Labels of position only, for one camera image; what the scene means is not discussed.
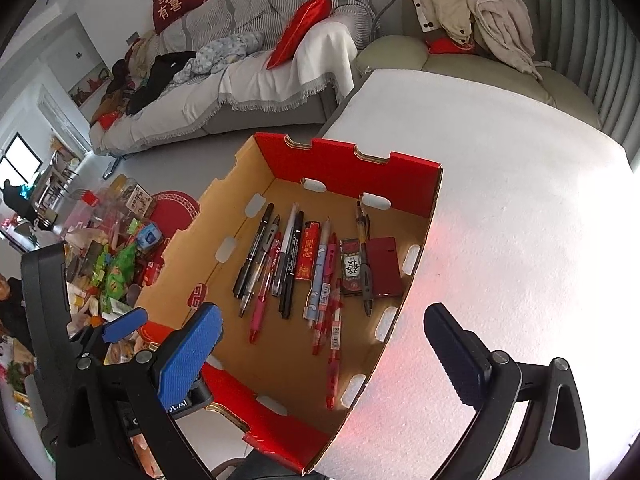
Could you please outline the red cushion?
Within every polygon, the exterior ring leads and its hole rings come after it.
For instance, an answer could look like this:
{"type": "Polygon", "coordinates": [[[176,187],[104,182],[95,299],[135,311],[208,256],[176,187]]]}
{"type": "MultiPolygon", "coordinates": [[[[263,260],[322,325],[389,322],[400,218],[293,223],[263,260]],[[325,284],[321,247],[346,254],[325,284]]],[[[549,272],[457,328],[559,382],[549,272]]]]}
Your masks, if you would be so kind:
{"type": "Polygon", "coordinates": [[[289,60],[292,60],[297,47],[306,33],[315,24],[325,20],[331,13],[331,0],[307,0],[295,12],[292,20],[274,48],[267,63],[268,70],[272,70],[289,60]]]}

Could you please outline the red gel pen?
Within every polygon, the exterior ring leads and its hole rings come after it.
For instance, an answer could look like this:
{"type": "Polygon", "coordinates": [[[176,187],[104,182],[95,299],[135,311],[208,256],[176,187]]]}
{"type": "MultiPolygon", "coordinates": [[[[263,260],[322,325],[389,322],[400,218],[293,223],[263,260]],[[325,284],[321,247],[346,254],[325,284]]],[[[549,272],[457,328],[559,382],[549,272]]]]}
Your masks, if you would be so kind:
{"type": "Polygon", "coordinates": [[[326,387],[326,407],[334,410],[336,405],[338,381],[340,380],[341,369],[341,341],[342,341],[342,280],[336,280],[335,287],[331,295],[331,325],[329,332],[329,368],[328,386],[326,387]]]}

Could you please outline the black marker pen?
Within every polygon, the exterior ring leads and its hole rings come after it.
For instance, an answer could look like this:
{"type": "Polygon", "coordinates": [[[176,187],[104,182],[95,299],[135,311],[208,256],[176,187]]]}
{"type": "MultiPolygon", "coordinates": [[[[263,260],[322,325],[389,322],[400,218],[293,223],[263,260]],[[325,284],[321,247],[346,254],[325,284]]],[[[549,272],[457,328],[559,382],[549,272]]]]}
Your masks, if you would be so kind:
{"type": "Polygon", "coordinates": [[[300,239],[302,238],[303,224],[304,212],[302,210],[299,210],[297,211],[297,214],[295,216],[291,243],[290,247],[288,248],[288,256],[286,257],[284,281],[279,304],[279,312],[281,318],[284,318],[285,320],[288,320],[291,315],[292,298],[295,283],[295,269],[299,252],[300,239]]]}

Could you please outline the red patterned lighter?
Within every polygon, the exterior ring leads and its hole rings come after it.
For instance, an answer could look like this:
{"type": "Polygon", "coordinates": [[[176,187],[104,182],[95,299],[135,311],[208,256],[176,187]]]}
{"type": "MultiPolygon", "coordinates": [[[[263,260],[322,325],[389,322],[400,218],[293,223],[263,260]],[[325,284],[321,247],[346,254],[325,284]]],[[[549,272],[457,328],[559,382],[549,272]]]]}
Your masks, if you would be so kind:
{"type": "Polygon", "coordinates": [[[318,252],[320,231],[321,224],[318,221],[308,221],[305,223],[296,263],[296,281],[311,281],[312,279],[314,262],[316,261],[318,252]]]}

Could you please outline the red QR code box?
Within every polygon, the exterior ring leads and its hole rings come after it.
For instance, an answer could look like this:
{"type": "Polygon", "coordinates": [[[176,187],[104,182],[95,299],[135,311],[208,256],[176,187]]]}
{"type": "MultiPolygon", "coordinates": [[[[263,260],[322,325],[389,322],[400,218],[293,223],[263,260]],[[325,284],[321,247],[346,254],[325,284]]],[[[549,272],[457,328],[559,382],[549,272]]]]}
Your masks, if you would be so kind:
{"type": "Polygon", "coordinates": [[[362,292],[359,242],[356,238],[340,240],[341,289],[345,296],[358,296],[362,292]]]}

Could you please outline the red cardboard box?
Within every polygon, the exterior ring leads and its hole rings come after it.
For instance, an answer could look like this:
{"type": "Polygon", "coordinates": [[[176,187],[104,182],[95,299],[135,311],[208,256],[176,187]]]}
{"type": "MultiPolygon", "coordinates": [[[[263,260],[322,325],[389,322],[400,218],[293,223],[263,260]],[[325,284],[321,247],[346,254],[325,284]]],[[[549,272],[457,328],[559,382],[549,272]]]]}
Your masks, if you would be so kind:
{"type": "Polygon", "coordinates": [[[242,430],[244,441],[300,474],[312,471],[341,431],[375,371],[411,286],[409,252],[420,252],[431,226],[442,180],[437,162],[392,153],[359,153],[356,146],[314,139],[297,144],[287,136],[258,132],[236,153],[228,176],[214,181],[200,199],[200,212],[164,251],[157,281],[142,289],[138,303],[148,312],[144,336],[162,342],[202,304],[221,310],[224,331],[202,375],[213,410],[242,430]],[[326,407],[331,295],[342,279],[340,240],[356,238],[356,203],[369,217],[369,239],[396,240],[404,293],[375,298],[371,316],[362,292],[342,292],[341,369],[336,405],[326,407]],[[294,283],[288,320],[280,297],[297,211],[304,224],[331,219],[337,236],[335,270],[322,347],[312,354],[314,326],[304,311],[311,281],[294,283]],[[279,221],[282,244],[273,269],[258,338],[250,343],[250,322],[265,270],[242,318],[240,302],[268,228],[279,221]]]}

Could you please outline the grey sofa with throw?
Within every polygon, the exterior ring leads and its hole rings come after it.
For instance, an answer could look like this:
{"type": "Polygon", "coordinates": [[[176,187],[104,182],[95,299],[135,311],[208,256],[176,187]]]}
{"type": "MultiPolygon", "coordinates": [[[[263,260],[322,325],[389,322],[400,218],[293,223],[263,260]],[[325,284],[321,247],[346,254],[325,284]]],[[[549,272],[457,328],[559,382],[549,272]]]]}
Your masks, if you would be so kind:
{"type": "Polygon", "coordinates": [[[357,54],[370,41],[371,0],[330,0],[291,58],[271,66],[294,15],[310,0],[207,0],[162,32],[148,32],[127,52],[135,84],[144,84],[164,54],[245,47],[204,74],[169,79],[157,98],[108,128],[94,124],[97,155],[125,155],[156,146],[250,127],[321,124],[355,87],[357,54]]]}

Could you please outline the grey black pen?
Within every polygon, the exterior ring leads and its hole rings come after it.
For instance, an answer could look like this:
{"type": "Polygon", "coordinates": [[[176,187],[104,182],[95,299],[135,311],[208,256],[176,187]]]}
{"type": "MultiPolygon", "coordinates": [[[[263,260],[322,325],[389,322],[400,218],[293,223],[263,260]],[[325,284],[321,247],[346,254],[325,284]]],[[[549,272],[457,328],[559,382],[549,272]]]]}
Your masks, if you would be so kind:
{"type": "Polygon", "coordinates": [[[250,303],[250,300],[254,295],[256,283],[260,278],[260,274],[262,274],[262,267],[264,266],[264,263],[268,256],[268,252],[270,251],[271,244],[278,231],[279,231],[279,221],[274,220],[271,223],[271,226],[268,228],[265,238],[262,241],[262,244],[260,245],[260,248],[258,250],[257,263],[255,264],[254,269],[250,274],[250,278],[248,279],[245,290],[243,292],[241,302],[240,302],[240,310],[239,310],[240,318],[244,316],[247,310],[248,304],[250,303]]]}

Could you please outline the cluttered snack table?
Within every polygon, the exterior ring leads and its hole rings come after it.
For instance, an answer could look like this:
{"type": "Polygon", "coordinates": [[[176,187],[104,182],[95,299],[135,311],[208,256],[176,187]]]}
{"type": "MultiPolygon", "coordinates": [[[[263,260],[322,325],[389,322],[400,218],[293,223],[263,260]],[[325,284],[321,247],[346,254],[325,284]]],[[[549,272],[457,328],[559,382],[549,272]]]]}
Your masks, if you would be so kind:
{"type": "Polygon", "coordinates": [[[78,190],[77,205],[63,226],[71,335],[128,313],[141,289],[165,266],[164,251],[200,212],[179,191],[150,194],[122,174],[106,188],[78,190]]]}

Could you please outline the red rectangular lighter case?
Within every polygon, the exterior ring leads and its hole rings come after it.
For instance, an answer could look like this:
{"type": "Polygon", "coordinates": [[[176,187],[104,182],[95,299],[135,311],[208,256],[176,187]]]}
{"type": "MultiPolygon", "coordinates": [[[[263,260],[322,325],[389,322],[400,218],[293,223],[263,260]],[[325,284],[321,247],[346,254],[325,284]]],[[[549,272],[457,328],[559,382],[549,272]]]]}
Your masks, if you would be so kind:
{"type": "Polygon", "coordinates": [[[372,238],[368,245],[375,298],[400,297],[404,284],[400,276],[396,240],[393,237],[372,238]]]}

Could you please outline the pink gel pen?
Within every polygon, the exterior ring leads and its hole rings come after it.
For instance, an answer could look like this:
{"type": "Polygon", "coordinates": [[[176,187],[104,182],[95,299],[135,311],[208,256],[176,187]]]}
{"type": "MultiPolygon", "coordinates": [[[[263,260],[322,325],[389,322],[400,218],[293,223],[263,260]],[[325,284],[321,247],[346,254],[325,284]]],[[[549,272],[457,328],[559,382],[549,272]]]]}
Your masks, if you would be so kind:
{"type": "Polygon", "coordinates": [[[276,264],[277,256],[280,252],[282,244],[282,234],[277,232],[273,237],[271,246],[269,248],[266,263],[264,265],[264,276],[262,277],[262,284],[260,284],[258,295],[255,301],[254,313],[252,316],[252,322],[250,322],[250,343],[254,344],[258,338],[260,329],[262,328],[262,320],[266,310],[268,301],[269,289],[271,286],[273,269],[276,264]]]}

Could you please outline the green curtain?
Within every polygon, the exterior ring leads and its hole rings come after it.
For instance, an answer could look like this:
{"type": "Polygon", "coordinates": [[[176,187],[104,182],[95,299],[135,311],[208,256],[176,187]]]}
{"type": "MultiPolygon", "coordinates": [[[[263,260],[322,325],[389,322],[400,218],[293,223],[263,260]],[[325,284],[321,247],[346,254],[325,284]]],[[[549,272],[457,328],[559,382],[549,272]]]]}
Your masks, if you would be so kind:
{"type": "Polygon", "coordinates": [[[613,0],[534,0],[542,57],[577,84],[639,168],[639,37],[613,0]]]}

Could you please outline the clear barrel black pen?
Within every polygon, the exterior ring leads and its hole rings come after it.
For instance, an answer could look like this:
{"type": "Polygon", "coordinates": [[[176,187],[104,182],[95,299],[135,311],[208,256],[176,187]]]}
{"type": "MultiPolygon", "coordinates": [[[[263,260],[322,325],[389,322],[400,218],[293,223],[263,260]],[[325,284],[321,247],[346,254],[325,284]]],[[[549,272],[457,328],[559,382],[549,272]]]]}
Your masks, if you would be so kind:
{"type": "Polygon", "coordinates": [[[359,253],[360,253],[360,283],[362,290],[362,301],[364,312],[367,316],[373,311],[373,285],[372,274],[369,266],[367,242],[369,239],[369,217],[363,209],[360,200],[356,203],[357,215],[356,225],[358,230],[359,253]]]}

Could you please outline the beige clothes pile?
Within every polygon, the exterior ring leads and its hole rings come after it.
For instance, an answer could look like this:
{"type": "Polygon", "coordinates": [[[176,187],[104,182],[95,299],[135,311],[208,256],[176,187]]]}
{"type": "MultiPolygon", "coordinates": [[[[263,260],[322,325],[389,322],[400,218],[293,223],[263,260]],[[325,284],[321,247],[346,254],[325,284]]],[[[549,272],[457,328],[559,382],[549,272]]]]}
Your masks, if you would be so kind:
{"type": "Polygon", "coordinates": [[[443,30],[460,47],[476,38],[500,62],[537,80],[534,26],[524,0],[412,0],[424,32],[443,30]]]}

